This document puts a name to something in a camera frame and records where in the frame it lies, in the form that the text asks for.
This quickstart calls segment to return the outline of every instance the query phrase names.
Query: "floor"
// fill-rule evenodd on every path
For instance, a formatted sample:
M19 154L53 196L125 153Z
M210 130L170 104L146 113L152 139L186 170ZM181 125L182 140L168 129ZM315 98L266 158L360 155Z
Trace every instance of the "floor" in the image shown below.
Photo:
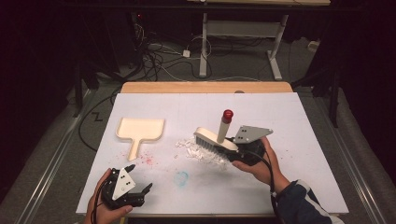
M197 78L199 63L179 59L186 47L173 42L155 42L145 58L145 68L129 77L136 81L274 81L265 51L272 47L270 39L212 39L208 57L209 76ZM282 42L276 56L283 80L296 81L304 74L315 53L306 47L309 41ZM191 45L191 58L198 58L198 48ZM154 68L150 61L161 64ZM125 65L121 74L134 70ZM70 105L48 128L26 163L13 188L0 206L0 223L77 223L79 196L91 169L95 150L100 144L106 119L111 112L114 93L120 84L98 74L97 91L84 91L84 107L76 110L73 92ZM341 215L345 223L387 223L395 218L392 204L395 189L379 161L371 152L359 125L348 111L342 91L339 98L338 123L334 129L327 119L328 98L314 98L310 88L298 88L305 112L331 165L334 176L349 208ZM130 219L130 223L176 223L172 219ZM251 219L249 223L272 219ZM177 223L246 223L245 219L178 219Z

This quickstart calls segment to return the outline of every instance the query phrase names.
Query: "patterned sleeve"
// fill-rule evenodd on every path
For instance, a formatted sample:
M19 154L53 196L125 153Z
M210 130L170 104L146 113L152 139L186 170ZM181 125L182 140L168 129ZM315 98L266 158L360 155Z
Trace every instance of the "patterned sleeve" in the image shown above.
M302 180L291 182L276 196L277 212L289 223L341 224L340 218L330 216L318 203L314 192Z

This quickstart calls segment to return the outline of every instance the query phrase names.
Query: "gray carpet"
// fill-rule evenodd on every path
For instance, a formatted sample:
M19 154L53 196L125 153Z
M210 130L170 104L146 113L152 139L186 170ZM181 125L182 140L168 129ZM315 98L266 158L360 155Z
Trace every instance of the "gray carpet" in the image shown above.
M281 49L276 57L281 73L285 81L291 82L304 76L305 71L311 62L314 53L306 49L307 41L302 39L294 42L292 45L282 43ZM168 47L177 51L183 50L182 47L168 43ZM272 81L271 69L264 55L265 49L271 48L271 42L263 41L256 47L245 47L229 51L227 49L213 48L212 56L209 57L212 76L209 80L219 80L222 78L231 81L251 81L248 78L254 78L261 81ZM169 54L161 54L167 61L176 58ZM198 74L198 62L191 61L194 74ZM123 73L128 73L130 69L123 67ZM182 80L199 79L191 75L191 66L187 63L175 64L163 70L158 74L160 81L175 81L175 78ZM140 73L131 79L143 77ZM107 97L111 96L120 85L108 81L103 75L99 75L101 80L100 88L97 91L88 91L85 97L85 106L82 114L88 114L81 124L81 136L85 144L78 135L78 125L82 121L82 116L75 119L73 113L73 94L70 96L70 105L58 116L58 118L48 128L46 134L42 137L34 153L30 157L13 188L4 199L0 206L0 223L15 223L21 214L28 217L28 223L76 223L83 219L83 216L76 215L76 208L79 197L91 169L95 156L92 148L98 148L102 134L106 127L106 122L111 112L112 104ZM343 93L340 93L338 108L339 128L335 130L323 113L326 110L328 99L314 98L309 88L298 88L300 99L303 103L305 112L311 122L317 139L323 149L333 174L346 200L349 214L342 215L341 219L345 223L391 223L396 218L394 204L396 204L396 191L388 175L383 170L378 159L364 139L360 132L359 125L354 120L348 110L347 101ZM64 138L64 134L69 133L69 138ZM348 165L350 161L343 156L343 147L354 159L355 165L360 171L358 178L362 181L367 189L359 189L360 182L354 180L356 173L349 172ZM49 171L46 170L49 164L59 161L58 167ZM28 204L35 188L43 174L53 176L49 179L49 186L44 189L39 198L34 198L37 203L35 209L28 208L30 216L23 213L26 204ZM362 194L369 192L374 199L373 203L364 203ZM142 220L132 219L132 223L141 223ZM146 218L147 223L273 223L272 219L225 219L225 218Z

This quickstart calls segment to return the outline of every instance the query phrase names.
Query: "dustpan handle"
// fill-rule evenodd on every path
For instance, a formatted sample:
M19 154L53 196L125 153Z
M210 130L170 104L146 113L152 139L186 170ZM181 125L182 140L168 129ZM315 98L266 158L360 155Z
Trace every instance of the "dustpan handle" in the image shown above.
M141 139L134 139L132 142L131 149L129 151L128 161L132 161L137 158L137 150L139 148Z

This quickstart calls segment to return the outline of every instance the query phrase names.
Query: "dustpan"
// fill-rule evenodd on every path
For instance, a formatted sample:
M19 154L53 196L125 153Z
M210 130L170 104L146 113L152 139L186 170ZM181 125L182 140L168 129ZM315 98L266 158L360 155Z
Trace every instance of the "dustpan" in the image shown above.
M132 140L128 161L137 158L137 150L143 141L158 140L163 134L164 119L127 119L122 118L117 136Z

